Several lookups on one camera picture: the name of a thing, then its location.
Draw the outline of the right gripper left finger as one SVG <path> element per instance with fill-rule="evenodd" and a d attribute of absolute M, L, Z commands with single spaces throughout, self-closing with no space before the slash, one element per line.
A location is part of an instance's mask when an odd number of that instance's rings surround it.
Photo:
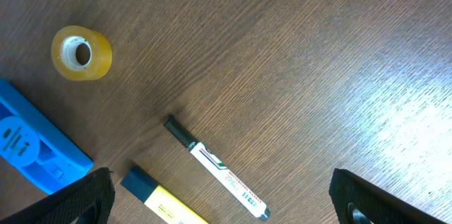
<path fill-rule="evenodd" d="M 1 220 L 1 224 L 106 224 L 115 199 L 110 170 L 101 167 Z"/>

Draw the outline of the blue plastic holder case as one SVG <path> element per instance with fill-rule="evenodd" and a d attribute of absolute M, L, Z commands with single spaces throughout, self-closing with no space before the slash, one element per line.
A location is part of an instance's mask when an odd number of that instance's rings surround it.
<path fill-rule="evenodd" d="M 46 194 L 83 178 L 94 165 L 91 158 L 4 79 L 1 157 Z"/>

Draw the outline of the yellow highlighter dark cap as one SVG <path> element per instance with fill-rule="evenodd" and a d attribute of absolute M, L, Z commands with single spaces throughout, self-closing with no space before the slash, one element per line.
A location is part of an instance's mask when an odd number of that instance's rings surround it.
<path fill-rule="evenodd" d="M 208 224 L 176 196 L 168 192 L 138 166 L 132 167 L 121 181 L 138 200 L 169 224 Z"/>

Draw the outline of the yellow clear tape roll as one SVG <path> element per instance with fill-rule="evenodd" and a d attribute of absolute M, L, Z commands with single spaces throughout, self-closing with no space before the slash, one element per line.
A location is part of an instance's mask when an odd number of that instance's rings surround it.
<path fill-rule="evenodd" d="M 112 65 L 112 48 L 101 33 L 77 25 L 59 30 L 52 40 L 54 68 L 71 81 L 102 78 Z"/>

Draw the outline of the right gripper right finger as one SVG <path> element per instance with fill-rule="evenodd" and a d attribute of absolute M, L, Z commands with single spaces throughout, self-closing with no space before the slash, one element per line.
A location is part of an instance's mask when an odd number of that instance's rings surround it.
<path fill-rule="evenodd" d="M 334 169 L 329 195 L 341 224 L 445 224 L 349 170 Z"/>

